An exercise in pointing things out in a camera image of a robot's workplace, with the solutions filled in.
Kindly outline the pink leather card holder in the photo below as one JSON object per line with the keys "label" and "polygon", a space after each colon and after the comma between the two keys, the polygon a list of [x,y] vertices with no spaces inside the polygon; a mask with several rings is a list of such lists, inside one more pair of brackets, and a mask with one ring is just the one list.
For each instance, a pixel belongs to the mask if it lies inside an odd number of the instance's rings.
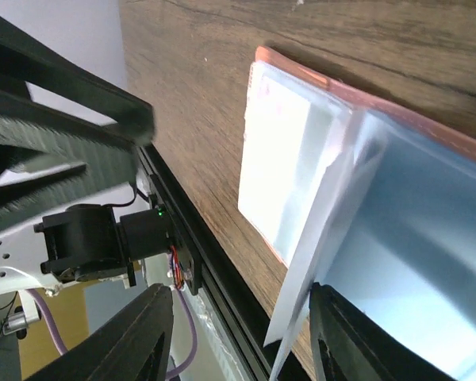
{"label": "pink leather card holder", "polygon": [[255,50],[248,79],[286,75],[348,106],[340,151],[303,221],[265,344],[276,380],[329,285],[396,341],[456,380],[476,380],[476,140],[291,60]]}

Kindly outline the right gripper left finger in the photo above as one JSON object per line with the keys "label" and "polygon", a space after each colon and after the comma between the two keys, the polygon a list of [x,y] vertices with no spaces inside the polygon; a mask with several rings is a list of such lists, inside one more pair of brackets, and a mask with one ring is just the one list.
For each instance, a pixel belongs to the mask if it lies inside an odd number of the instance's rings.
{"label": "right gripper left finger", "polygon": [[172,293],[156,283],[85,341],[30,380],[165,380],[174,324]]}

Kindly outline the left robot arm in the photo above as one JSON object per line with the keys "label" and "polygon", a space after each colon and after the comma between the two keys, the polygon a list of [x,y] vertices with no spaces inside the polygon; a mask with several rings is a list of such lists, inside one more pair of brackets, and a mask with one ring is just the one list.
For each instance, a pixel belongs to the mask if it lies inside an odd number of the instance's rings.
{"label": "left robot arm", "polygon": [[111,204],[134,184],[152,107],[0,16],[0,295],[126,272]]}

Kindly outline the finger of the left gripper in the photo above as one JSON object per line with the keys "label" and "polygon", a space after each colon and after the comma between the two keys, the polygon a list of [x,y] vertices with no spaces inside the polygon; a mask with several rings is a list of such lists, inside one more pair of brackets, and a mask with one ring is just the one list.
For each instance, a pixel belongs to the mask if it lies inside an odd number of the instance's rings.
{"label": "finger of the left gripper", "polygon": [[0,232],[136,177],[134,142],[79,119],[64,117],[47,125],[0,115],[0,145],[47,153],[74,165],[0,187]]}
{"label": "finger of the left gripper", "polygon": [[[76,66],[128,90],[119,6],[0,6],[0,17]],[[27,87],[34,102],[97,125],[119,123],[139,145],[155,136],[155,127],[136,127],[130,117],[118,122],[45,87]]]}

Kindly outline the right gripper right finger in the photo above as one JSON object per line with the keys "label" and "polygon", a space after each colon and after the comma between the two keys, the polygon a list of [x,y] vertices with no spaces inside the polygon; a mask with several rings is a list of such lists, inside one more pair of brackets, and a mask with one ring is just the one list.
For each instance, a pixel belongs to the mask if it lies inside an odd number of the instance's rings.
{"label": "right gripper right finger", "polygon": [[450,380],[329,285],[314,283],[309,327],[318,380]]}

